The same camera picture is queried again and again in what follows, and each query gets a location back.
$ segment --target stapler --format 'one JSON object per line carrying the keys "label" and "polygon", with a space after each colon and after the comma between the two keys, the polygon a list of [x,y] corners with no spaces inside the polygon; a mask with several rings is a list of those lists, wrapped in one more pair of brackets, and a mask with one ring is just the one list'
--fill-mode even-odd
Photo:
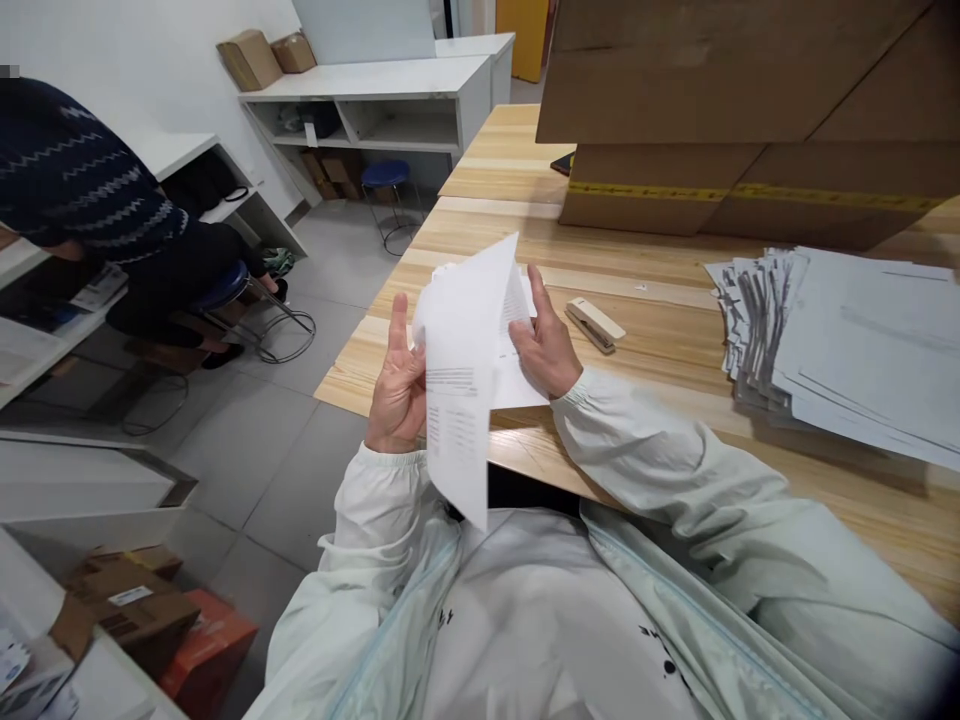
{"label": "stapler", "polygon": [[616,350],[616,341],[627,334],[600,308],[584,298],[574,298],[568,302],[567,315],[604,355]]}

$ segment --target white jacket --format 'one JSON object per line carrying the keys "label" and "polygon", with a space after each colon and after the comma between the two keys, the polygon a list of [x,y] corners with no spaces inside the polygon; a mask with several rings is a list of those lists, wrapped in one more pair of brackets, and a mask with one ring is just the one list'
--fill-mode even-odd
{"label": "white jacket", "polygon": [[[923,716],[960,635],[825,507],[589,368],[553,411],[574,462],[636,514],[580,507],[705,717]],[[422,502],[425,462],[361,446],[247,720],[420,717],[433,620],[461,552],[459,525]],[[667,536],[673,556],[650,535]]]}

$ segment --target navy sweater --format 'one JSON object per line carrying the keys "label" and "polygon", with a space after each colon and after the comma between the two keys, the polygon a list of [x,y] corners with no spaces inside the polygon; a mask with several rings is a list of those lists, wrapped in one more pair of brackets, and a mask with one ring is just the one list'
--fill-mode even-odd
{"label": "navy sweater", "polygon": [[197,220],[157,191],[132,150],[76,100],[31,83],[59,110],[43,126],[0,108],[0,222],[40,247],[76,240],[120,265],[156,255]]}

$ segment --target blue stool seat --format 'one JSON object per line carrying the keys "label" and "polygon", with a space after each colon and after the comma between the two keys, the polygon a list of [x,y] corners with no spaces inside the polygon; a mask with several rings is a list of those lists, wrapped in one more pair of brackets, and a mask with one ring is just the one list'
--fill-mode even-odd
{"label": "blue stool seat", "polygon": [[406,182],[410,177],[410,166],[403,160],[386,160],[374,163],[360,176],[360,182],[367,187],[390,187]]}
{"label": "blue stool seat", "polygon": [[243,260],[237,260],[233,267],[217,280],[216,285],[193,303],[193,310],[201,313],[210,312],[236,299],[247,287],[247,274],[247,266]]}

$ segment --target shoe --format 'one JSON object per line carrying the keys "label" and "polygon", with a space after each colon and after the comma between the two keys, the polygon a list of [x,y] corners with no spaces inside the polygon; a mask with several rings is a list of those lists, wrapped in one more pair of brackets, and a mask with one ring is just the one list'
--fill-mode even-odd
{"label": "shoe", "polygon": [[290,289],[290,286],[287,284],[287,281],[283,278],[277,280],[277,291],[273,296],[280,301],[281,304],[287,304],[287,290]]}
{"label": "shoe", "polygon": [[243,355],[244,351],[243,345],[238,345],[237,343],[230,343],[230,347],[226,352],[222,353],[210,353],[200,363],[200,367],[204,370],[216,370],[217,368],[223,367],[231,360],[236,360],[238,357]]}

